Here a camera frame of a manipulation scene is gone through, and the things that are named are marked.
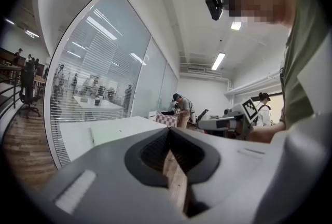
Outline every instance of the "railing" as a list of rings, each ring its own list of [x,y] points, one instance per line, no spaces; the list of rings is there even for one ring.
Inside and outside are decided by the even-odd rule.
[[[8,98],[6,98],[3,102],[0,103],[0,108],[6,103],[8,102],[11,98],[13,98],[13,102],[11,104],[9,104],[5,109],[4,111],[1,113],[0,115],[0,119],[2,118],[2,116],[6,113],[6,111],[11,107],[11,106],[14,106],[14,108],[16,108],[16,102],[20,99],[20,98],[17,98],[16,99],[16,94],[18,94],[20,91],[17,91],[16,92],[16,87],[20,86],[21,84],[19,83],[18,84],[18,79],[20,78],[19,76],[19,73],[17,72],[20,72],[21,71],[21,68],[20,67],[13,67],[13,66],[0,66],[0,72],[9,72],[11,74],[12,72],[12,76],[14,77],[11,77],[11,78],[8,78],[8,79],[4,79],[4,80],[1,80],[0,83],[4,83],[4,82],[8,82],[8,81],[12,81],[14,80],[14,85],[8,89],[5,89],[3,91],[0,92],[0,95],[4,94],[5,92],[9,91],[9,90],[12,90],[13,89],[13,95],[9,96]]]

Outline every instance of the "white shirt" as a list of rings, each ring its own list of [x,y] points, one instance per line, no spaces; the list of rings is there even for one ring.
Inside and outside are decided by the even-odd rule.
[[[256,109],[259,110],[263,106],[262,102],[259,102],[256,105]],[[265,127],[265,126],[270,126],[270,110],[268,107],[264,106],[260,111],[258,112],[258,120],[257,120],[257,125],[258,127]]]
[[[64,79],[64,73],[63,73],[63,70],[59,70],[59,72],[57,73],[57,76],[55,77],[55,81],[54,81],[54,85],[55,86],[59,86],[59,85],[62,85],[62,80]]]

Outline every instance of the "ceiling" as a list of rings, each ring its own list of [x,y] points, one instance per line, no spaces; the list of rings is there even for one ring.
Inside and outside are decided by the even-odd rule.
[[[218,21],[212,20],[205,0],[162,1],[178,43],[182,70],[188,65],[211,68],[219,52],[224,52],[217,72],[232,73],[250,53],[268,46],[272,34],[275,43],[279,35],[288,33],[281,26],[253,22],[232,30],[233,18],[225,11]]]

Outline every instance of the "wooden floor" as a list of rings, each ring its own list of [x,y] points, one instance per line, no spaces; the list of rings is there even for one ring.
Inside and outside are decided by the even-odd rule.
[[[3,151],[16,177],[37,190],[57,171],[50,154],[43,119],[42,101],[37,103],[41,114],[17,114],[4,135]]]

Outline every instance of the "glass partition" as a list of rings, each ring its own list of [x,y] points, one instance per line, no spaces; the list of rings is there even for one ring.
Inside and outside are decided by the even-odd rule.
[[[88,10],[66,41],[55,72],[50,109],[53,138],[61,138],[64,145],[72,140],[64,123],[130,114],[132,90],[150,38],[127,0],[99,0]],[[66,156],[61,163],[70,160]]]
[[[162,89],[160,94],[160,100],[159,100],[159,111],[168,111],[168,108],[170,107],[170,104],[172,102],[172,96],[174,93],[174,87],[173,87],[173,81],[174,81],[175,75],[170,67],[169,64],[166,66],[165,70],[165,76],[162,83]]]
[[[148,118],[149,112],[157,111],[165,67],[166,59],[151,40],[137,84],[132,116]]]

